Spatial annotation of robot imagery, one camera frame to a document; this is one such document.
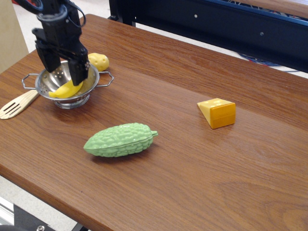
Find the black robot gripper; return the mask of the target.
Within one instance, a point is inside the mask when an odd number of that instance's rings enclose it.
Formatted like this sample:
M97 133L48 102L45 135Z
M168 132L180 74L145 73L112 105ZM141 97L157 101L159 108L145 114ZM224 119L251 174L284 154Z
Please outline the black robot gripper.
M79 40L86 20L80 22L79 12L82 10L75 4L43 4L37 14L43 28L32 31L45 69L51 73L61 64L61 58L67 60L74 86L83 82L89 72L88 51Z

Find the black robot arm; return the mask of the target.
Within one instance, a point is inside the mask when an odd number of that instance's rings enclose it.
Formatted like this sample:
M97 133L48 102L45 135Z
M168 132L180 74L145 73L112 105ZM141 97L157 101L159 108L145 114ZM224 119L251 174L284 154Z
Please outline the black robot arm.
M88 50L80 42L82 27L78 13L81 11L69 0L17 0L25 10L35 14L42 28L34 28L37 53L48 72L57 69L61 61L68 61L73 85L88 77L90 63Z

